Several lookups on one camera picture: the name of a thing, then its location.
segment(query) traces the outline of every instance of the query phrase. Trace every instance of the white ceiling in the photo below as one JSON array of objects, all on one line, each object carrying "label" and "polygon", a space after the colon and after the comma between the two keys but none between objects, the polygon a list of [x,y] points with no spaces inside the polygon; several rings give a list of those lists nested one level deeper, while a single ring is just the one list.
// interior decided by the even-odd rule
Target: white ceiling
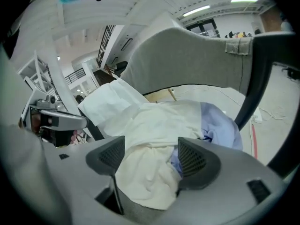
[{"label": "white ceiling", "polygon": [[[20,35],[12,60],[20,67],[29,60],[33,51],[51,35],[59,51],[64,47],[79,46],[99,40],[106,25],[131,25],[128,32],[135,33],[147,26],[164,11],[168,11],[184,25],[221,14],[261,13],[274,3],[259,0],[256,3],[230,3],[230,0],[80,0],[61,4],[58,0],[36,0],[25,11]],[[183,17],[195,8],[211,8]]]}]

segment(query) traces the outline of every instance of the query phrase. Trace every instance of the clothing pile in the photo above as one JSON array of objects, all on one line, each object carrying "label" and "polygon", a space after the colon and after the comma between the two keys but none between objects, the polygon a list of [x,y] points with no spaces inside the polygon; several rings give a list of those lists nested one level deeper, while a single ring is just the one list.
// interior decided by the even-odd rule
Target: clothing pile
[{"label": "clothing pile", "polygon": [[121,79],[101,86],[78,107],[107,135],[125,136],[117,186],[144,207],[166,210],[176,199],[182,179],[178,137],[242,150],[237,125],[214,105],[190,100],[149,103]]}]

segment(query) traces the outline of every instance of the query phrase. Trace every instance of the white cloth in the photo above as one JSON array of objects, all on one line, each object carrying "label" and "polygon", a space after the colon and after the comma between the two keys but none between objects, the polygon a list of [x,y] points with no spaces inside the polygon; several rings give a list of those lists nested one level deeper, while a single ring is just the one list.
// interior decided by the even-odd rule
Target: white cloth
[{"label": "white cloth", "polygon": [[110,119],[110,136],[125,136],[125,156],[116,172],[118,188],[131,201],[166,210],[176,199],[180,176],[170,163],[178,137],[201,138],[198,102],[133,105]]},{"label": "white cloth", "polygon": [[129,106],[142,105],[147,102],[147,99],[138,91],[119,78],[96,89],[78,105],[78,108],[94,126],[103,127],[108,119]]}]

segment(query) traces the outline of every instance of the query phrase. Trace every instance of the wooden leg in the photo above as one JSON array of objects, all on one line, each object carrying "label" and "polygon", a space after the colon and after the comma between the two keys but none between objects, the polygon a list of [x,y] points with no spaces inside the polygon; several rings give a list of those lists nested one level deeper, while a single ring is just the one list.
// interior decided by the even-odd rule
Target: wooden leg
[{"label": "wooden leg", "polygon": [[173,92],[171,89],[168,88],[169,93],[171,94],[172,98],[174,99],[174,101],[177,101],[176,97],[174,96]]}]

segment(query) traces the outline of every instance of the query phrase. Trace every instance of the ceiling light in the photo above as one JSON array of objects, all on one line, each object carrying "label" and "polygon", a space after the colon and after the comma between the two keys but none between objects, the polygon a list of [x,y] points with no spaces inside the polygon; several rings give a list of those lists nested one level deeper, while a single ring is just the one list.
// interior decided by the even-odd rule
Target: ceiling light
[{"label": "ceiling light", "polygon": [[195,10],[193,10],[193,11],[190,11],[190,12],[188,12],[188,13],[185,13],[183,16],[186,17],[186,16],[189,16],[189,15],[191,15],[191,14],[193,14],[193,13],[196,13],[196,12],[199,12],[199,11],[202,11],[202,10],[205,10],[205,9],[208,9],[208,8],[210,8],[210,5],[207,5],[207,6],[204,6],[204,7],[197,8],[197,9],[195,9]]},{"label": "ceiling light", "polygon": [[231,2],[257,2],[258,0],[231,0]]}]

